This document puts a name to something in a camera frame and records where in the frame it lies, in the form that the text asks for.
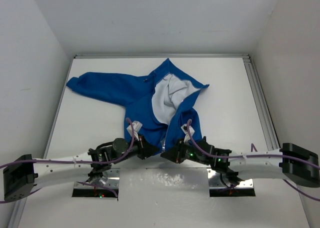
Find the blue zip-up jacket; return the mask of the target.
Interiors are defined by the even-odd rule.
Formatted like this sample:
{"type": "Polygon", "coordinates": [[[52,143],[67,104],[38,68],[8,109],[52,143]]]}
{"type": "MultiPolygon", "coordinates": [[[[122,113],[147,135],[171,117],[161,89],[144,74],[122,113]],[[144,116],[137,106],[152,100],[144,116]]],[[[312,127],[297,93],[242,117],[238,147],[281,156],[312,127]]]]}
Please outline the blue zip-up jacket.
{"type": "Polygon", "coordinates": [[[192,120],[192,138],[196,142],[203,138],[194,105],[208,85],[169,59],[148,75],[86,72],[72,77],[66,86],[79,95],[124,107],[125,117],[141,123],[139,133],[158,148],[158,153],[185,138],[183,126],[188,120],[192,120]]]}

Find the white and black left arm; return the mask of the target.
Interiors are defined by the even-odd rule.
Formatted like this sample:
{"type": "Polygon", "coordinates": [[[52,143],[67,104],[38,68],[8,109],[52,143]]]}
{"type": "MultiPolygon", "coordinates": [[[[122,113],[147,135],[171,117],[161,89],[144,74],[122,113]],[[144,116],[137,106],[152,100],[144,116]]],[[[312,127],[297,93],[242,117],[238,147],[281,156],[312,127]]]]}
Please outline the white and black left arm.
{"type": "Polygon", "coordinates": [[[77,182],[94,186],[103,173],[112,165],[138,157],[147,159],[158,152],[158,147],[148,143],[139,135],[127,142],[123,138],[102,143],[95,149],[63,158],[38,159],[31,154],[1,165],[3,170],[4,203],[24,199],[48,186],[77,182]]]}

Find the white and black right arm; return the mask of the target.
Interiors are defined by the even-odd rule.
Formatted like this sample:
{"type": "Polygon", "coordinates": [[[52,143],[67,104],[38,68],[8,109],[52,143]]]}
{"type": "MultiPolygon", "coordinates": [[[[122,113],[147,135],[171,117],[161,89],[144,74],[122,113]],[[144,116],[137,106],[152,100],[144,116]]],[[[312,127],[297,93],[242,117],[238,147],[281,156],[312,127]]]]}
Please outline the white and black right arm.
{"type": "Polygon", "coordinates": [[[216,148],[206,139],[196,143],[179,140],[160,156],[176,164],[189,160],[209,166],[232,185],[250,179],[280,179],[308,188],[320,186],[318,155],[292,143],[283,143],[280,149],[266,152],[237,154],[216,148]]]}

